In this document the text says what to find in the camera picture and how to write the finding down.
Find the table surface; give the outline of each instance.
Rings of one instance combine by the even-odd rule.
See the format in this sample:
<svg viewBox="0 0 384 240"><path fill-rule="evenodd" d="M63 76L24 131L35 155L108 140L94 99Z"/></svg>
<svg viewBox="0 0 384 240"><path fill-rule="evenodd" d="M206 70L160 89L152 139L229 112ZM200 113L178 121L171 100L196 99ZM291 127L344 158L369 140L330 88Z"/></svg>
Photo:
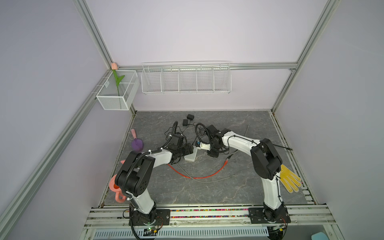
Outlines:
<svg viewBox="0 0 384 240"><path fill-rule="evenodd" d="M133 126L137 137L144 143L144 151L157 149L166 142L164 132L172 127L174 121L179 122L181 130L183 119L187 114L195 116L192 123L201 122L206 126L213 124L217 129L230 129L237 134L244 135L249 124L246 137L253 139L268 138L274 144L281 145L281 141L273 125L268 111L176 111L176 112L137 112ZM195 139L194 126L188 126L184 131L188 142ZM131 142L133 138L128 136L127 143L123 149L121 160L124 160L132 151ZM276 147L283 164L292 170L286 150ZM206 151L199 150L194 162L183 158L180 165L193 177L204 177L218 171L224 164L226 156L213 158ZM115 174L120 169L118 162ZM173 168L182 172L174 164ZM176 173L168 165L160 165L153 169L148 191L157 204L257 204L264 202L264 192L261 178L256 174L252 159L249 155L238 151L234 154L228 164L216 175L203 180L217 180L230 175L235 177L211 183L200 183L192 179L184 178ZM281 196L285 204L298 205L307 204L301 189L299 192L289 193L281 184ZM105 205L121 205L114 199L115 193L108 191Z"/></svg>

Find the purple shovel blade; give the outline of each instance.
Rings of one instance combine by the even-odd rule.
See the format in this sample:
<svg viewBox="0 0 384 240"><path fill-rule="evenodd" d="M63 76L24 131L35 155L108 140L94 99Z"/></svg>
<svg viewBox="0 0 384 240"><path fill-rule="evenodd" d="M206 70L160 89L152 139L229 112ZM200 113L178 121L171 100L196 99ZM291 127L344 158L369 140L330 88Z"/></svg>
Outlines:
<svg viewBox="0 0 384 240"><path fill-rule="evenodd" d="M141 139L135 138L132 141L132 148L134 151L141 152L143 150L143 141Z"/></svg>

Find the pink watering can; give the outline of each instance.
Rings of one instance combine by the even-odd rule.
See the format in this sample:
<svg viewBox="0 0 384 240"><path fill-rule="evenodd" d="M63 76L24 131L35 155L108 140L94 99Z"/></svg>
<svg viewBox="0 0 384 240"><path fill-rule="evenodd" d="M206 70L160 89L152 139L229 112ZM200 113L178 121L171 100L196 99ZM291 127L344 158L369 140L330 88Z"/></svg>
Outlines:
<svg viewBox="0 0 384 240"><path fill-rule="evenodd" d="M116 193L116 195L115 195L115 200L116 200L117 202L122 203L122 202L124 202L124 201L127 199L127 197L124 196L124 195L122 194L121 189L119 188L119 186L117 186L117 185L115 184L115 178L116 178L116 175L113 176L113 177L111 178L111 180L109 181L109 189L110 189L111 191L113 191L113 192Z"/></svg>

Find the red wire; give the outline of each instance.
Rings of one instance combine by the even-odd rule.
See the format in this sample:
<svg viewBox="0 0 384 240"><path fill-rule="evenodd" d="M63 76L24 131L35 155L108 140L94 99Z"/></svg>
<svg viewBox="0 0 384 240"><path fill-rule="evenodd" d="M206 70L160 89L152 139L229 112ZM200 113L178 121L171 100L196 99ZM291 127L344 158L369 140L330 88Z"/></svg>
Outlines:
<svg viewBox="0 0 384 240"><path fill-rule="evenodd" d="M213 175L215 175L215 174L217 174L218 172L220 172L221 169L223 169L227 163L228 163L228 160L225 160L224 165L223 165L217 172L215 172L215 173L212 174L212 175L209 175L209 176L206 176L206 177L194 177L194 179L202 179L202 178L212 177ZM171 165L168 164L168 166L170 166L175 172L177 172L177 173L180 174L181 176L186 177L186 178L190 178L190 177L187 177L187 176L185 176L185 175L179 173L179 172L178 172L176 169L174 169Z"/></svg>

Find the pink shovel handle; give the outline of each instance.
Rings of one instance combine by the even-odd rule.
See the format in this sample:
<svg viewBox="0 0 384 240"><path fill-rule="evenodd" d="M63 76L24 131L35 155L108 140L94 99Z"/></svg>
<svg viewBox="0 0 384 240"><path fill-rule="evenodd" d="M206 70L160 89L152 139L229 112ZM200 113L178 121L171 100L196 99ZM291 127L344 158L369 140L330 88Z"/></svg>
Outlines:
<svg viewBox="0 0 384 240"><path fill-rule="evenodd" d="M131 133L132 133L133 138L137 138L136 137L136 131L134 129L131 129Z"/></svg>

